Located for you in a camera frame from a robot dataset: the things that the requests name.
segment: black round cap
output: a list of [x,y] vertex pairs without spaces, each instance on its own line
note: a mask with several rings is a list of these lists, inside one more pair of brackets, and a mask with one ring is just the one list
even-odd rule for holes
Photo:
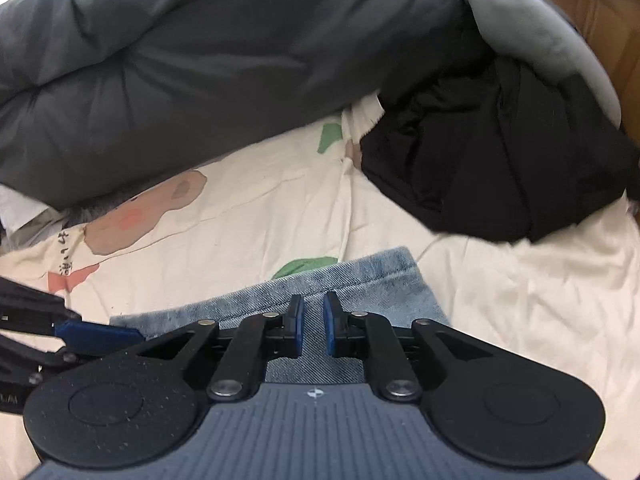
[[524,359],[460,363],[428,413],[460,451],[508,468],[587,460],[604,428],[604,407],[590,387]]
[[77,468],[123,468],[180,444],[198,405],[171,363],[110,358],[35,389],[24,427],[41,458]]

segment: brown shape print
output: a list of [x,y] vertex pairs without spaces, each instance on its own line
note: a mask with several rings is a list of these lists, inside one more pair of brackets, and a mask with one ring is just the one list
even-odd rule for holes
[[100,264],[91,265],[84,269],[78,269],[72,272],[68,276],[61,276],[55,272],[47,272],[47,288],[51,294],[55,294],[59,290],[66,290],[71,292],[87,279],[89,274],[93,274],[98,270]]
[[354,167],[362,170],[362,151],[359,144],[354,144],[351,139],[347,140],[347,144],[344,147],[344,156],[353,161]]
[[158,225],[164,213],[196,200],[206,183],[207,177],[195,170],[165,180],[87,224],[84,241],[101,256],[131,247]]

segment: bed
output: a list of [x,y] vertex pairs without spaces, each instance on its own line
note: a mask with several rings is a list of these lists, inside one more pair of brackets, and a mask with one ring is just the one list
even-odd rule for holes
[[[368,96],[229,153],[0,256],[0,275],[64,296],[85,320],[108,322],[405,246],[455,328],[598,392],[607,423],[591,465],[607,478],[635,478],[640,234],[626,198],[536,244],[434,234],[357,169],[357,143],[381,113]],[[20,417],[0,415],[0,428],[0,478],[21,478],[38,459]]]

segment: gray ribbed plate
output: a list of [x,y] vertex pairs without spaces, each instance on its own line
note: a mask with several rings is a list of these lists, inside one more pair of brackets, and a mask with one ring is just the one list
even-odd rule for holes
[[441,442],[415,406],[368,384],[266,383],[213,406],[181,448],[155,462],[89,472],[44,463],[29,480],[595,480],[583,463],[543,472],[488,468]]

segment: light blue jeans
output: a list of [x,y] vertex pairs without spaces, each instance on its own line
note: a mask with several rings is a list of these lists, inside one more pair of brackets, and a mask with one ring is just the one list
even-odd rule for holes
[[306,303],[302,356],[271,361],[267,381],[361,383],[364,381],[361,361],[335,359],[326,354],[322,297],[328,290],[336,291],[345,310],[382,314],[394,326],[409,327],[419,317],[447,324],[406,248],[294,274],[180,308],[113,317],[111,323],[137,328],[147,338],[205,318],[218,320],[221,328],[233,328],[251,314],[285,312],[291,295],[302,294]]

